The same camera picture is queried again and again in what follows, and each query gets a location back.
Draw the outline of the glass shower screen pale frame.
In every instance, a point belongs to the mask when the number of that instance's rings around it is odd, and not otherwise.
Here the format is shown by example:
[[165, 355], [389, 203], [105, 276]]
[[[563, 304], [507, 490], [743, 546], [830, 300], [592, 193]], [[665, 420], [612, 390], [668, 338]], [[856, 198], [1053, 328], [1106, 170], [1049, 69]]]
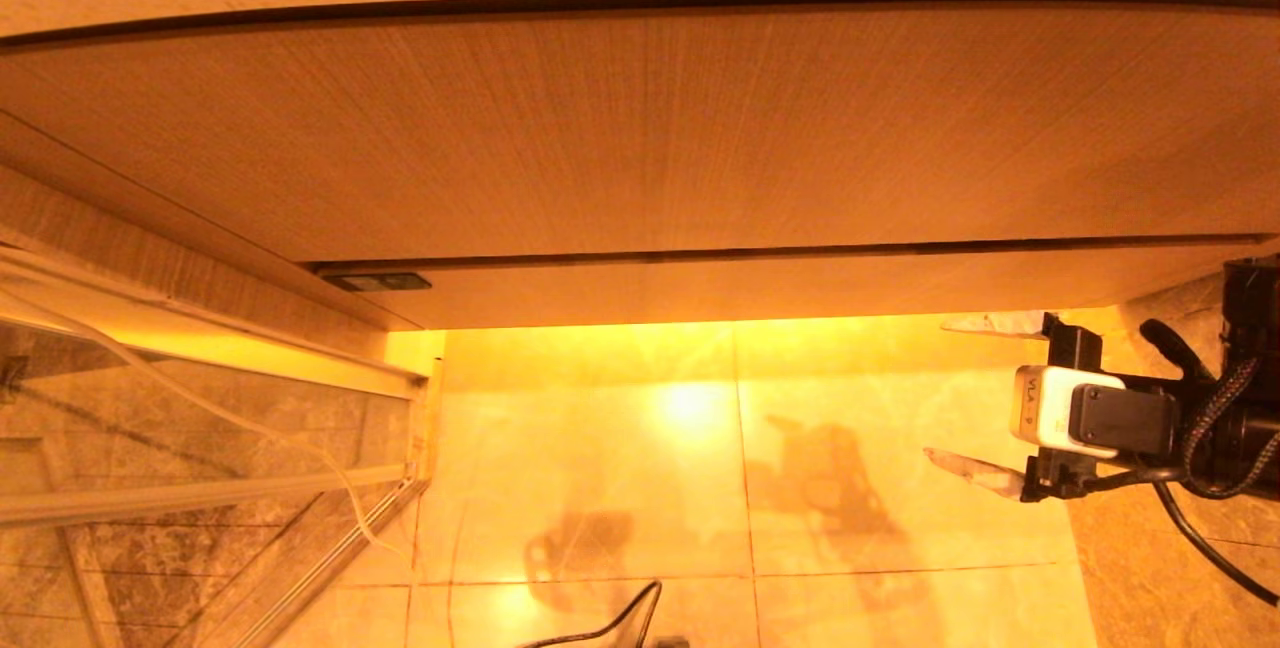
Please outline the glass shower screen pale frame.
[[0, 647], [408, 648], [434, 392], [0, 246]]

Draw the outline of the wooden vanity side panel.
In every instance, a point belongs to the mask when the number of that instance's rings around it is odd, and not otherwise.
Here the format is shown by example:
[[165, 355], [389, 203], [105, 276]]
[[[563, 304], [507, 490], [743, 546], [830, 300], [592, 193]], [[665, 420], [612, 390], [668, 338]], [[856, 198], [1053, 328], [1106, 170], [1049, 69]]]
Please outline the wooden vanity side panel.
[[415, 329], [5, 111], [0, 246], [65, 277], [362, 359]]

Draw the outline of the wooden upper vanity front panel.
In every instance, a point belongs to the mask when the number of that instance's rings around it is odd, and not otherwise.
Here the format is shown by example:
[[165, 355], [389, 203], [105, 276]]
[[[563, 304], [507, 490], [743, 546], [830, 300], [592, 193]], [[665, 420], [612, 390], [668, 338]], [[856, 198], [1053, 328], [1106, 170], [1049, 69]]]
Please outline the wooden upper vanity front panel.
[[293, 263], [1280, 233], [1280, 15], [1216, 6], [182, 29], [0, 110]]

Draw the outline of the wooden vanity drawer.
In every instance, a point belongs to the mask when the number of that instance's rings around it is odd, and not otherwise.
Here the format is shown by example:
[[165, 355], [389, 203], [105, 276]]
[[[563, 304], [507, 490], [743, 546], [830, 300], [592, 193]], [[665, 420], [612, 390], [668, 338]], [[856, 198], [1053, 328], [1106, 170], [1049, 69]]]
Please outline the wooden vanity drawer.
[[320, 263], [429, 330], [1094, 307], [1274, 251], [1280, 233]]

